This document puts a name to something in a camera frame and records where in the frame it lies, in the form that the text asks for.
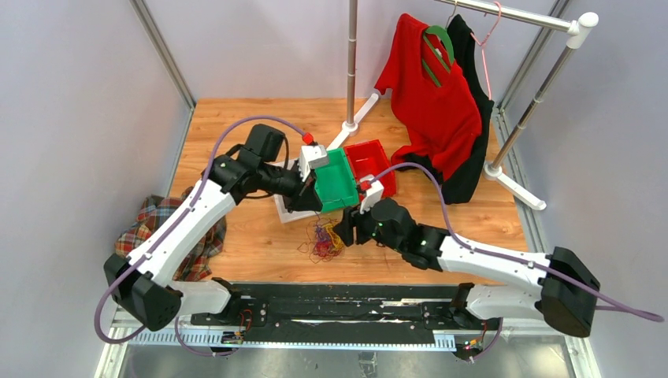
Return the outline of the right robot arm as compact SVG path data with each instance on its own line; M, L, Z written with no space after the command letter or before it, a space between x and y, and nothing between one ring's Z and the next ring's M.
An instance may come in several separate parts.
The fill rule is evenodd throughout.
M475 242L416 222L391 198L367 210L347 207L333 230L346 246L373 240L418 269L495 281L493 286L461 285L450 307L460 328L479 320L517 318L542 320L574 337L591 334L600 283L572 250L556 247L550 254L537 254Z

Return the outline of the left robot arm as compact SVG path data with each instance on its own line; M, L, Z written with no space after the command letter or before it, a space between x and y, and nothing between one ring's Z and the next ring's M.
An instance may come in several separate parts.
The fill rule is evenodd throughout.
M199 313L211 313L223 325L238 321L242 306L229 284L173 277L206 233L256 191L279 195L289 212L321 211L315 171L329 162L325 146L304 132L297 162L275 165L285 140L280 130L254 125L245 143L210 160L192 192L144 243L126 257L107 259L108 294L141 329L156 332L178 317Z

